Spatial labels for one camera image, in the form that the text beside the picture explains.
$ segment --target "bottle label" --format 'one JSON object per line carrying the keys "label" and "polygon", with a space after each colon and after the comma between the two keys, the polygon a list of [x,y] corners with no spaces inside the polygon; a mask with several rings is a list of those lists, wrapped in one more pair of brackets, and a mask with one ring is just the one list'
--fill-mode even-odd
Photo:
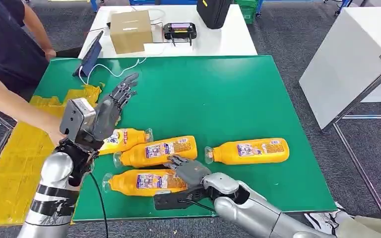
{"label": "bottle label", "polygon": [[272,140],[264,144],[238,144],[239,156],[251,156],[284,152],[284,146],[279,140]]}
{"label": "bottle label", "polygon": [[145,154],[148,159],[162,155],[172,155],[191,149],[191,144],[187,138],[181,138],[174,142],[149,145],[145,147]]}
{"label": "bottle label", "polygon": [[284,146],[279,140],[272,140],[269,144],[262,144],[265,154],[284,152]]}
{"label": "bottle label", "polygon": [[173,175],[138,174],[136,188],[186,188],[186,183]]}
{"label": "bottle label", "polygon": [[239,152],[239,156],[250,156],[250,155],[261,155],[262,151],[253,148],[251,144],[238,144],[237,151]]}
{"label": "bottle label", "polygon": [[105,143],[109,144],[119,144],[119,140],[122,140],[123,143],[126,145],[127,143],[127,130],[114,130],[113,134],[104,140]]}
{"label": "bottle label", "polygon": [[109,138],[105,139],[104,142],[109,144],[119,144],[118,132],[114,130],[113,134]]}

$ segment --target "white table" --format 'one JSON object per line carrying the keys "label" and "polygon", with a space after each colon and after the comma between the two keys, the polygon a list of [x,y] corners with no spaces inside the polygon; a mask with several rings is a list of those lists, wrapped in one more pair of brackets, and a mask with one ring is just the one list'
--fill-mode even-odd
{"label": "white table", "polygon": [[338,126],[361,102],[381,102],[381,7],[346,7],[299,81],[319,127],[334,127],[381,211],[381,198]]}
{"label": "white table", "polygon": [[[110,22],[110,15],[119,12],[149,10],[150,19],[163,16],[152,23],[162,22],[192,22],[196,26],[197,38],[189,43],[173,44],[145,44],[144,52],[117,55],[109,35],[106,23]],[[103,28],[104,34],[100,39],[103,49],[100,58],[127,58],[127,57],[165,57],[165,56],[255,56],[256,49],[252,42],[242,12],[237,4],[230,6],[224,26],[212,30],[205,26],[196,11],[196,5],[148,5],[148,6],[102,6],[94,19],[90,30]],[[153,42],[162,42],[162,24],[152,26]],[[82,59],[90,44],[100,31],[89,32],[78,58]]]}

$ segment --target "shoe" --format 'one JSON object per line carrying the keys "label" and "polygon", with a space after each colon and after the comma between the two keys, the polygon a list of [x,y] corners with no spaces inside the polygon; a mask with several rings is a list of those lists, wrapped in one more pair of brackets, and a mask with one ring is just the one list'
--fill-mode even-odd
{"label": "shoe", "polygon": [[335,229],[339,226],[335,221],[336,214],[339,212],[346,212],[338,202],[335,202],[335,205],[337,210],[334,212],[305,213],[304,215],[316,230],[326,234],[335,235]]}

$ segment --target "gray carpet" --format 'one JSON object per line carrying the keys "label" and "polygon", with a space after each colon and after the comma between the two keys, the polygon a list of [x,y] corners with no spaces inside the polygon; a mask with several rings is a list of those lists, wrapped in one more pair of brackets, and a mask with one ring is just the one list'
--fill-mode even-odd
{"label": "gray carpet", "polygon": [[[106,0],[106,3],[117,2]],[[48,30],[56,50],[82,44],[81,32],[90,28],[93,19],[89,3],[32,0],[31,5]],[[258,54],[274,57],[334,200],[350,213],[370,214],[378,208],[348,153],[333,129],[327,134],[320,132],[298,84],[335,20],[334,11],[333,4],[321,2],[266,2],[261,18],[248,28]],[[381,104],[365,104],[355,112],[381,113]],[[381,121],[342,121],[340,125],[381,195]],[[305,222],[300,215],[296,216]],[[0,238],[14,237],[19,228],[1,227]],[[109,230],[110,237],[249,237],[219,218],[119,221],[110,222]],[[101,222],[81,223],[70,227],[69,237],[104,237],[103,232]]]}

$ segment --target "yellow wrapping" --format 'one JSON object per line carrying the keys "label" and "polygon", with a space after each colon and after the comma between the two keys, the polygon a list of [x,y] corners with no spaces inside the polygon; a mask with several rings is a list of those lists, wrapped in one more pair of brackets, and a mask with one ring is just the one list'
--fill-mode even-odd
{"label": "yellow wrapping", "polygon": [[[82,90],[69,90],[62,105],[57,97],[33,96],[30,103],[62,117],[68,99],[86,98],[95,106],[100,92],[100,87],[86,85]],[[44,131],[17,123],[0,154],[0,226],[24,222],[40,180],[42,164],[53,148]]]}

